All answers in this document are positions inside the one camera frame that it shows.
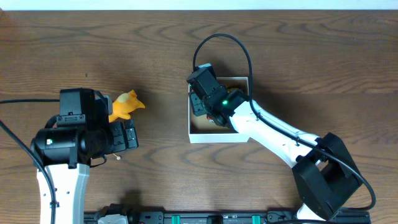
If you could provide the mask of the yellow grey toy truck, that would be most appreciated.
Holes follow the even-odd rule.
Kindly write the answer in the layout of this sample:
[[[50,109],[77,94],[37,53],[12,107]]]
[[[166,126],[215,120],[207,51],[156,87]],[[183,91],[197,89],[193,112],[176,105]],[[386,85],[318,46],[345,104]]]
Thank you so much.
[[[228,88],[227,91],[228,91],[228,93],[232,93],[234,91],[242,91],[242,89],[240,89],[240,88]]]

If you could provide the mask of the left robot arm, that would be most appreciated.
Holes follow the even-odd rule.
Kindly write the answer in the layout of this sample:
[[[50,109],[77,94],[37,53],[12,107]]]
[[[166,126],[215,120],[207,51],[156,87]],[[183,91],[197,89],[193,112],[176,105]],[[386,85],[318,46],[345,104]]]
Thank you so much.
[[[84,126],[44,128],[31,142],[55,191],[55,223],[83,223],[85,191],[93,159],[139,146],[133,120],[89,131]]]

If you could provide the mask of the cream pellet drum toy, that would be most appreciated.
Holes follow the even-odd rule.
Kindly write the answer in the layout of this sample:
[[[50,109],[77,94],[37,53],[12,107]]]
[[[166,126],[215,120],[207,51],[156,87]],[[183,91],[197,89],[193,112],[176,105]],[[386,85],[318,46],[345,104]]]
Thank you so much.
[[[112,155],[118,160],[118,161],[120,161],[121,160],[121,156],[119,156],[119,155],[117,155],[117,154],[115,154],[114,152],[112,153]]]

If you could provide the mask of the white cardboard box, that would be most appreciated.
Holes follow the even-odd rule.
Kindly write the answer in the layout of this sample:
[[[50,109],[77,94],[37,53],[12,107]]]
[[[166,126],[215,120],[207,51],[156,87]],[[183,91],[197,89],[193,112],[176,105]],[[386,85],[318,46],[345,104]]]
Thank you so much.
[[[218,77],[217,80],[226,88],[239,88],[244,93],[248,93],[248,77]],[[190,97],[188,97],[188,137],[192,144],[239,143],[249,140],[249,136],[245,134],[239,134],[232,129],[210,122],[205,114],[195,116]]]

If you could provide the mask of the red toy fire truck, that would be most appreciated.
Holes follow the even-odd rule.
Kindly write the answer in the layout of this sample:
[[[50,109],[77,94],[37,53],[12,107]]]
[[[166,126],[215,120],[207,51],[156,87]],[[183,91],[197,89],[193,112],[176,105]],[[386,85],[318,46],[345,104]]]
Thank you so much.
[[[214,119],[210,115],[207,115],[206,118],[207,118],[209,123],[214,123],[215,122]]]

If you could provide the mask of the orange rubber animal toy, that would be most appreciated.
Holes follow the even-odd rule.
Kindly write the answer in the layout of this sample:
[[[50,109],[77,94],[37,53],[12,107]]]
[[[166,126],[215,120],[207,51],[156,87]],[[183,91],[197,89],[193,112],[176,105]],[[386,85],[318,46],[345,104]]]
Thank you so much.
[[[112,104],[112,113],[108,116],[109,122],[112,123],[118,118],[131,119],[131,112],[145,107],[146,106],[137,99],[137,94],[134,90],[123,93],[119,95]]]

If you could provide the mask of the black mounting rail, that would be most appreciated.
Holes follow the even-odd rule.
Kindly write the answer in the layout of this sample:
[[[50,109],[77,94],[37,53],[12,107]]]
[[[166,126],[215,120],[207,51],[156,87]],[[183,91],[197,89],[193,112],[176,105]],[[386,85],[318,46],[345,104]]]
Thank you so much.
[[[111,204],[98,212],[86,212],[84,224],[273,224],[325,223],[314,218],[299,219],[290,210],[260,212],[166,212],[139,211]]]

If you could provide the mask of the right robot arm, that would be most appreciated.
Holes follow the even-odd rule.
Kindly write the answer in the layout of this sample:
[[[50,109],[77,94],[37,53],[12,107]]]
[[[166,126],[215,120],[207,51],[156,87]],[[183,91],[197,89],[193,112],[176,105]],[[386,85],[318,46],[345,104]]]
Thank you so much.
[[[303,201],[299,220],[332,220],[365,183],[341,138],[301,131],[264,111],[240,89],[190,90],[188,99],[194,115],[207,115],[216,125],[247,135],[292,169]]]

